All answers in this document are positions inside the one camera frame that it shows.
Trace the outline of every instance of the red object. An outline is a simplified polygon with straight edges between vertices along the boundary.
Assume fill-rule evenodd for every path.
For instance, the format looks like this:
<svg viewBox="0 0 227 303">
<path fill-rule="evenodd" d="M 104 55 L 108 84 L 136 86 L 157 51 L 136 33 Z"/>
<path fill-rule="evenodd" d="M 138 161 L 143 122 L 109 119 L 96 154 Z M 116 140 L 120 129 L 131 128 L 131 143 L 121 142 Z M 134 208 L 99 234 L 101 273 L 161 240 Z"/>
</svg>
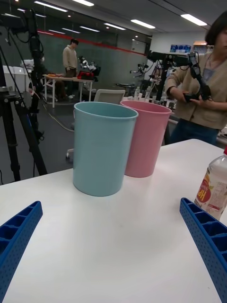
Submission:
<svg viewBox="0 0 227 303">
<path fill-rule="evenodd" d="M 151 176 L 171 110 L 142 101 L 121 101 L 121 105 L 135 109 L 139 113 L 125 174 L 136 178 Z"/>
<path fill-rule="evenodd" d="M 88 72 L 88 71 L 80 71 L 77 78 L 83 79 L 83 80 L 93 80 L 94 74 L 92 72 Z"/>
<path fill-rule="evenodd" d="M 200 203 L 207 203 L 210 200 L 211 191 L 209 189 L 209 183 L 207 180 L 203 179 L 203 182 L 200 186 L 199 192 L 197 194 L 197 199 Z"/>
</svg>

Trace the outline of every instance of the person's hand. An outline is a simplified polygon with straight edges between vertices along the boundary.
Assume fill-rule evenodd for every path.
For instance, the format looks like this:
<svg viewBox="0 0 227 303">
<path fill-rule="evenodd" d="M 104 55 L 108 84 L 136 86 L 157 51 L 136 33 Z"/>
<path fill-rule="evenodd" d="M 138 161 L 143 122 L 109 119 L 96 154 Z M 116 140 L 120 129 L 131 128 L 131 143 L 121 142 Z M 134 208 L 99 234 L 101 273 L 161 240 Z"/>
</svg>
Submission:
<svg viewBox="0 0 227 303">
<path fill-rule="evenodd" d="M 174 97 L 177 101 L 186 103 L 182 90 L 178 89 L 177 87 L 171 87 L 169 91 L 170 95 Z"/>
<path fill-rule="evenodd" d="M 195 100 L 195 99 L 190 99 L 191 102 L 193 102 L 194 104 L 203 107 L 203 108 L 208 108 L 208 109 L 215 109 L 215 102 L 213 99 L 209 99 L 204 101 L 202 99 L 202 97 L 199 97 L 199 100 Z"/>
</svg>

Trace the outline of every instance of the white table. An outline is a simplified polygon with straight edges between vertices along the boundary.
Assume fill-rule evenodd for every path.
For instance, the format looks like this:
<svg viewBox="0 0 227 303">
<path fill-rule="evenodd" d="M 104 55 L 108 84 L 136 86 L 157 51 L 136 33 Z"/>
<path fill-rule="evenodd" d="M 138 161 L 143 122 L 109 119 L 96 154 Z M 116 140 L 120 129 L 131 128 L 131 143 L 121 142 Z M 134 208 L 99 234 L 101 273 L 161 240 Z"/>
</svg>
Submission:
<svg viewBox="0 0 227 303">
<path fill-rule="evenodd" d="M 222 153 L 164 146 L 153 177 L 109 197 L 77 191 L 71 169 L 1 186 L 0 224 L 35 200 L 44 211 L 3 303 L 220 303 L 179 206 Z"/>
<path fill-rule="evenodd" d="M 52 88 L 52 107 L 54 108 L 54 103 L 55 103 L 55 83 L 56 81 L 73 81 L 73 82 L 79 82 L 79 83 L 90 83 L 90 88 L 89 88 L 89 101 L 91 101 L 91 91 L 92 91 L 92 83 L 94 82 L 93 80 L 82 80 L 78 79 L 77 77 L 73 78 L 65 78 L 65 77 L 52 77 L 48 75 L 44 75 L 44 89 L 45 89 L 45 99 L 47 100 L 47 87 Z M 79 101 L 82 101 L 82 90 L 83 90 L 83 85 L 80 86 L 80 93 L 79 93 Z"/>
</svg>

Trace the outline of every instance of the plastic cup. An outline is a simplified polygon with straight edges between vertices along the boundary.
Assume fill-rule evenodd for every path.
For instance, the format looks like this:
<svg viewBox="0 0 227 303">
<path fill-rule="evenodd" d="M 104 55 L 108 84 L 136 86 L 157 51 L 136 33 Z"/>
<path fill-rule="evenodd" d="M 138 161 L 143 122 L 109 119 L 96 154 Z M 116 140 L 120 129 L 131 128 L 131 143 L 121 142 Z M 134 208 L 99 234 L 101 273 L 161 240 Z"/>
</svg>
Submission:
<svg viewBox="0 0 227 303">
<path fill-rule="evenodd" d="M 139 113 L 125 174 L 136 178 L 151 176 L 171 110 L 157 104 L 138 101 L 122 101 L 121 105 L 133 108 Z"/>
<path fill-rule="evenodd" d="M 104 102 L 74 108 L 73 184 L 91 196 L 115 194 L 122 186 L 138 113 Z"/>
</svg>

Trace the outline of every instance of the jeans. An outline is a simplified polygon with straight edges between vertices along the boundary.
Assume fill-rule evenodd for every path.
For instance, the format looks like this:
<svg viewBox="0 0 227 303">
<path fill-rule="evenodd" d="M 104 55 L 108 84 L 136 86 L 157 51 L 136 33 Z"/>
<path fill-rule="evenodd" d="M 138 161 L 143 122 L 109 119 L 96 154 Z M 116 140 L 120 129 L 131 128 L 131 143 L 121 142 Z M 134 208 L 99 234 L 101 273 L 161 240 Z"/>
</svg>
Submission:
<svg viewBox="0 0 227 303">
<path fill-rule="evenodd" d="M 70 69 L 69 71 L 66 70 L 66 75 L 65 77 L 66 78 L 73 78 L 73 77 L 76 77 L 77 76 L 77 70 L 74 68 L 74 69 Z M 67 94 L 68 96 L 71 96 L 72 93 L 73 93 L 73 81 L 67 81 Z"/>
<path fill-rule="evenodd" d="M 170 143 L 177 143 L 189 139 L 198 139 L 216 145 L 218 133 L 218 129 L 180 119 L 170 137 Z"/>
</svg>

